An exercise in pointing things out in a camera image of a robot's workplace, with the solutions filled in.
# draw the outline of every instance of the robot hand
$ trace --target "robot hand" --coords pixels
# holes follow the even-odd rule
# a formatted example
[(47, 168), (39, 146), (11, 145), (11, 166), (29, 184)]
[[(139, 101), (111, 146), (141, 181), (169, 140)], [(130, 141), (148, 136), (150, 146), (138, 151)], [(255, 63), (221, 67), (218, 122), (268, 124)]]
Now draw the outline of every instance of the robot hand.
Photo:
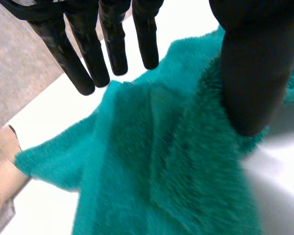
[[(155, 16), (163, 1), (133, 0), (133, 18), (146, 69), (154, 69), (159, 63)], [(127, 72), (122, 21), (131, 0), (0, 0), (0, 3), (17, 18), (28, 21), (81, 94), (89, 95), (95, 87), (110, 82), (96, 33), (98, 16), (113, 73)], [(90, 75), (65, 33), (63, 14), (69, 20)]]

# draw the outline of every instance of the microfiber towel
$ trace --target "microfiber towel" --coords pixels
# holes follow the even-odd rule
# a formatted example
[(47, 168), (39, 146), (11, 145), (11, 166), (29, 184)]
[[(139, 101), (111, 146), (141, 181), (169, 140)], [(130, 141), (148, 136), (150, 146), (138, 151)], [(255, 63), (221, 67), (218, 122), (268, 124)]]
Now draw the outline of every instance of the microfiber towel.
[[(224, 30), (171, 44), (158, 68), (113, 81), (86, 119), (16, 156), (25, 174), (78, 190), (74, 235), (260, 235), (221, 105)], [(286, 103), (294, 103), (294, 71)]]

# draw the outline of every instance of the fuzzy teal cloth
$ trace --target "fuzzy teal cloth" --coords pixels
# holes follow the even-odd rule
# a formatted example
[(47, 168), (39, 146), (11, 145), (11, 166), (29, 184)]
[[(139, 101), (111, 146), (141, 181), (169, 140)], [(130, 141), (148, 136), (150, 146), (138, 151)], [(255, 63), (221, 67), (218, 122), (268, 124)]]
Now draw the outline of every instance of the fuzzy teal cloth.
[(113, 81), (89, 117), (17, 155), (25, 174), (80, 192), (74, 235), (262, 233), (240, 160), (265, 132), (238, 135), (221, 106), (223, 35), (173, 42), (158, 68)]

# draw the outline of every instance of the beige object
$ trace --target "beige object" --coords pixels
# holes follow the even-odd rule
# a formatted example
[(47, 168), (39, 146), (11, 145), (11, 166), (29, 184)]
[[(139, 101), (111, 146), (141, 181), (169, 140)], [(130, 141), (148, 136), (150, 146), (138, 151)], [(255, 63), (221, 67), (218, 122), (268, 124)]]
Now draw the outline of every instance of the beige object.
[(13, 198), (28, 181), (28, 177), (13, 164), (20, 145), (12, 129), (0, 129), (0, 209)]

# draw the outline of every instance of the teal towel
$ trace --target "teal towel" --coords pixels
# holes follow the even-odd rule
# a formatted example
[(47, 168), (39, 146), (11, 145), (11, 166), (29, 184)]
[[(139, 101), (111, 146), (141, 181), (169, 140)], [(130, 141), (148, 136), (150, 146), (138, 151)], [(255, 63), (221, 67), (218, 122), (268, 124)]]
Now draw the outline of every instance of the teal towel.
[(173, 42), (158, 68), (113, 81), (89, 117), (16, 156), (25, 174), (80, 192), (74, 235), (262, 233), (240, 159), (266, 131), (246, 138), (229, 124), (223, 35)]

